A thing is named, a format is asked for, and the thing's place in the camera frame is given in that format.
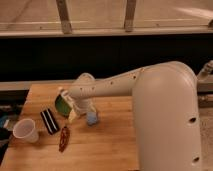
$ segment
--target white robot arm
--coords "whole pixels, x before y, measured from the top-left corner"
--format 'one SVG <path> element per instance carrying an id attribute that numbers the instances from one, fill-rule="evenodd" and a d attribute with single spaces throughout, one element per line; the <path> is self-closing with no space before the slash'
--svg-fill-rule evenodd
<path id="1" fill-rule="evenodd" d="M 201 171 L 196 86 L 188 66 L 169 62 L 100 81 L 82 74 L 69 96 L 82 112 L 91 106 L 91 97 L 132 95 L 140 170 Z"/>

